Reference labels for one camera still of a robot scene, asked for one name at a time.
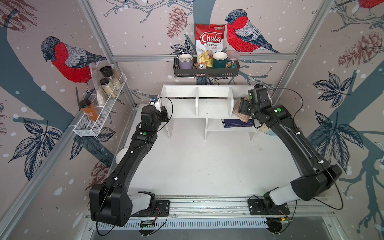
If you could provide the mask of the purple mug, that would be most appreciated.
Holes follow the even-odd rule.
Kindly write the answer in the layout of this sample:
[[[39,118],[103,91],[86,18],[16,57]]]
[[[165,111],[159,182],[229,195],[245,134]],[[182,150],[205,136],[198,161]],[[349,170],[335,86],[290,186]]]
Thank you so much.
[[[190,70],[193,68],[194,58],[190,54],[181,54],[178,56],[179,67],[181,70]]]

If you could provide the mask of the white wooden bookshelf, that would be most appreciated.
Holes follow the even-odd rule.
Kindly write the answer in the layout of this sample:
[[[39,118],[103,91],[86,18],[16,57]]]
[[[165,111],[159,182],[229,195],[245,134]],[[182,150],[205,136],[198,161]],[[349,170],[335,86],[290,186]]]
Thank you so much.
[[[171,120],[165,126],[167,135],[172,137],[174,120],[203,119],[204,139],[207,133],[247,132],[254,141],[258,129],[254,127],[224,128],[222,119],[236,119],[234,107],[242,97],[245,97],[250,86],[208,86],[208,85],[164,85],[160,96],[161,106],[166,107]]]

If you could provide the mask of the black wall basket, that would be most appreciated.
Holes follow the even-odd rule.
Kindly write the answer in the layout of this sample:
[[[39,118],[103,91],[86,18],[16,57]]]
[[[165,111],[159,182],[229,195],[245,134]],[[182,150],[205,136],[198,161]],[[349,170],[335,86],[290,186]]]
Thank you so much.
[[[226,69],[181,69],[180,62],[178,58],[174,58],[173,70],[175,77],[185,77],[185,78],[194,78],[194,77],[236,77],[239,75],[240,64],[237,62],[236,68],[226,68]]]

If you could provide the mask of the red Chuba chips bag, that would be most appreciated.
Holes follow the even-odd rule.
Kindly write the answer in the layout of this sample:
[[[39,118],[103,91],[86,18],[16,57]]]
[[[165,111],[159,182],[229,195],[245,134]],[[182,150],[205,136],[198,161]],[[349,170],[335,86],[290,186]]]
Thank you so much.
[[[195,24],[197,63],[207,62],[213,67],[213,54],[224,47],[225,25]]]

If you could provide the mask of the small snack packet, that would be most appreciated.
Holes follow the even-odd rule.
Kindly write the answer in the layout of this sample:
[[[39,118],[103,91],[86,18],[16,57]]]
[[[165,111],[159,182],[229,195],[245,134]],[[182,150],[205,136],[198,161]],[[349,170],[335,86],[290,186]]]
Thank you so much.
[[[207,62],[202,63],[196,63],[194,64],[195,69],[206,69],[207,68]]]

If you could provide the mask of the pink lidded jar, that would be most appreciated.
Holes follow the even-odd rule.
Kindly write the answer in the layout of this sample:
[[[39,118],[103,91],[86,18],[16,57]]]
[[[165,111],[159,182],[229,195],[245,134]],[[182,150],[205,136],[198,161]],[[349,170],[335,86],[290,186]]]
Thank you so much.
[[[237,68],[237,63],[240,59],[240,53],[235,50],[229,50],[226,52],[227,54],[227,62],[226,68]]]

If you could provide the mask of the dark blue book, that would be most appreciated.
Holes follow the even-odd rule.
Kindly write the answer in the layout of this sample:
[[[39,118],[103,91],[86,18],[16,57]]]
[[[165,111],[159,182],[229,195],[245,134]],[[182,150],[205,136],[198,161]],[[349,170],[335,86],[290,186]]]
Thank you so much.
[[[224,128],[240,128],[240,127],[253,127],[253,120],[248,120],[243,122],[239,119],[222,119],[222,124]]]

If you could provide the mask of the green mug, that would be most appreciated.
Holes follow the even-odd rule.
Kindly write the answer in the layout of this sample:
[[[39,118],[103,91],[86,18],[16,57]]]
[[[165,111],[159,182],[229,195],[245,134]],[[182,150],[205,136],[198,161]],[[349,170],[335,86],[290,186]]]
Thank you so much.
[[[227,69],[232,67],[232,60],[228,59],[228,55],[224,52],[216,52],[213,54],[213,68]]]

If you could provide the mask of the orange spice jar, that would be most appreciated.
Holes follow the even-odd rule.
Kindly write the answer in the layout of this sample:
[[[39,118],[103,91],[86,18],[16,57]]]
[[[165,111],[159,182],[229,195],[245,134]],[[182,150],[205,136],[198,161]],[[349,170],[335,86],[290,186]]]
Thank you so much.
[[[92,103],[88,99],[81,100],[79,102],[80,107],[82,108],[85,115],[91,120],[91,121],[97,121],[100,115],[100,112],[96,105]]]

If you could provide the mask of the cream and blue plate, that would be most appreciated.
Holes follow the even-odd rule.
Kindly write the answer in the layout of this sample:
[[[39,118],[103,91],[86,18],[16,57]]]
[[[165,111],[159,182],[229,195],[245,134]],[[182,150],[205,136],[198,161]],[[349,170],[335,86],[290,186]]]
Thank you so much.
[[[265,124],[263,124],[262,127],[259,128],[259,131],[265,135],[276,136],[276,134],[271,129],[269,129]]]

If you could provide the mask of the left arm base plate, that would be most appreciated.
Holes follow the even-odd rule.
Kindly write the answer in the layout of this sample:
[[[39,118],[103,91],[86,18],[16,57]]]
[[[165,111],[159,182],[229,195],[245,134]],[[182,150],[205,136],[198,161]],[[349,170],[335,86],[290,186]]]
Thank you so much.
[[[139,211],[131,215],[131,217],[167,217],[169,215],[170,203],[169,200],[156,200],[153,207]]]

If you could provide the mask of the black-lid spice jar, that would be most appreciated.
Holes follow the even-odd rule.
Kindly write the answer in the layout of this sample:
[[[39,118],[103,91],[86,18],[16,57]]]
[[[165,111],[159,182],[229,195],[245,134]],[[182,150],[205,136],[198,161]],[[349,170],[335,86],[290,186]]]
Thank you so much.
[[[100,84],[107,96],[111,98],[118,97],[118,93],[116,92],[114,85],[110,82],[108,78],[102,78],[100,80]]]
[[[109,79],[109,81],[113,84],[116,90],[120,90],[122,88],[122,85],[120,81],[116,78],[113,68],[111,66],[105,66],[100,68],[101,74]]]

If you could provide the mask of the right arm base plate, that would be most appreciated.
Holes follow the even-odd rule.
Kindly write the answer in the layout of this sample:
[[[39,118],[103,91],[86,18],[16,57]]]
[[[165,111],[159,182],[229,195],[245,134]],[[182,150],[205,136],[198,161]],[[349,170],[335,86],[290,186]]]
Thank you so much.
[[[264,199],[250,198],[248,199],[248,207],[250,215],[263,216],[263,215],[284,215],[291,214],[287,204],[275,205],[273,202]]]

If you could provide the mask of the black-lid spice jar far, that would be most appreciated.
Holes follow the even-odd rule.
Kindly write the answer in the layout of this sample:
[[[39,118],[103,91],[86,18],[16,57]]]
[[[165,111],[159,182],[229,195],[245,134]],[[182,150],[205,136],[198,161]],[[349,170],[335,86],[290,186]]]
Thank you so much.
[[[116,90],[120,90],[122,88],[122,85],[120,81],[116,78],[113,68],[111,66],[105,66],[100,68],[101,74],[109,79],[109,81],[113,84]]]

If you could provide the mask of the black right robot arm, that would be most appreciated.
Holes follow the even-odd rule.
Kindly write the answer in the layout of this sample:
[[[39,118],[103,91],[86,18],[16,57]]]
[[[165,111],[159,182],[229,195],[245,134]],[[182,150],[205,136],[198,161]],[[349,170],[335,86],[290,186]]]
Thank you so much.
[[[329,162],[317,152],[302,135],[294,118],[282,105],[272,105],[268,90],[255,85],[248,91],[249,99],[242,99],[238,112],[266,125],[290,151],[300,177],[284,187],[264,194],[263,205],[267,213],[287,202],[310,201],[328,190],[342,173],[338,165]]]

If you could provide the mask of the black-lid spice jar near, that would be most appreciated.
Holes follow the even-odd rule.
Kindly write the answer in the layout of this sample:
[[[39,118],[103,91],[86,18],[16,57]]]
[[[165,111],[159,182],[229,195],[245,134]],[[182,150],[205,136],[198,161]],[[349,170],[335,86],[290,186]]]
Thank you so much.
[[[114,85],[110,82],[108,78],[102,78],[100,80],[100,84],[107,96],[111,98],[118,97],[118,93],[116,92]]]

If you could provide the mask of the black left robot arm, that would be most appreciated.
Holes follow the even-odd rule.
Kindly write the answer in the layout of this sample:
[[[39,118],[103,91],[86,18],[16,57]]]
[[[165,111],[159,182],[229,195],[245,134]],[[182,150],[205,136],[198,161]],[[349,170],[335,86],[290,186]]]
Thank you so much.
[[[138,212],[152,214],[155,211],[155,194],[138,192],[128,195],[128,188],[140,163],[154,145],[161,123],[168,121],[165,107],[143,107],[141,122],[117,167],[103,183],[91,187],[90,212],[93,221],[123,227],[131,215]]]

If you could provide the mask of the aluminium cage frame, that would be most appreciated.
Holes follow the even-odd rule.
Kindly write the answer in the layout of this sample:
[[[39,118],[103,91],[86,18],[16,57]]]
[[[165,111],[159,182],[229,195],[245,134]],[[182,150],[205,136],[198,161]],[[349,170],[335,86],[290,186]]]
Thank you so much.
[[[70,124],[76,118],[65,111],[63,106],[56,102],[46,92],[39,91],[33,76],[20,62],[15,50],[8,40],[8,32],[25,32],[28,27],[35,25],[37,17],[36,7],[29,1],[1,1],[1,89],[21,102],[27,104],[32,110],[46,117],[47,128],[41,128],[41,122],[25,119],[21,128],[29,131],[30,137],[22,141],[15,150],[13,158],[25,157],[25,172],[28,184],[25,188],[27,198],[22,200],[18,207],[15,203],[9,210],[3,213],[1,223],[1,239],[11,239],[19,226],[20,219],[13,213],[22,213],[31,205],[31,201],[40,193],[42,183],[40,177],[49,178],[50,174],[44,174],[42,169],[47,164],[55,164],[61,158],[55,156],[59,148],[66,148],[65,135],[69,133]],[[223,77],[231,70],[232,63],[223,53],[223,25],[197,26],[196,43],[186,40],[183,45],[174,46],[172,58],[176,66],[184,65],[181,73],[184,77],[206,75],[218,75]],[[83,111],[79,116],[83,118],[88,130],[81,130],[79,135],[74,135],[75,147],[72,157],[75,158],[82,149],[86,149],[96,157],[99,164],[106,168],[106,172],[98,179],[90,182],[87,192],[87,200],[91,203],[92,217],[98,217],[100,204],[106,211],[110,206],[116,206],[116,202],[110,201],[114,195],[122,201],[123,211],[133,214],[147,209],[154,209],[155,197],[145,188],[133,188],[131,180],[136,176],[136,167],[140,159],[131,159],[134,167],[124,172],[117,173],[114,165],[121,166],[129,157],[131,150],[125,149],[113,160],[109,150],[103,151],[103,142],[108,141],[113,130],[104,127],[105,116],[109,114],[110,107],[116,96],[123,88],[124,75],[114,75],[114,83],[110,85],[111,92],[106,93],[100,86],[100,66],[105,63],[105,58],[93,54],[79,47],[72,47],[54,36],[44,39],[42,44],[43,57],[52,66],[56,67],[60,74],[75,83],[92,82],[96,90],[91,97],[90,104],[94,108],[94,116],[88,118]]]

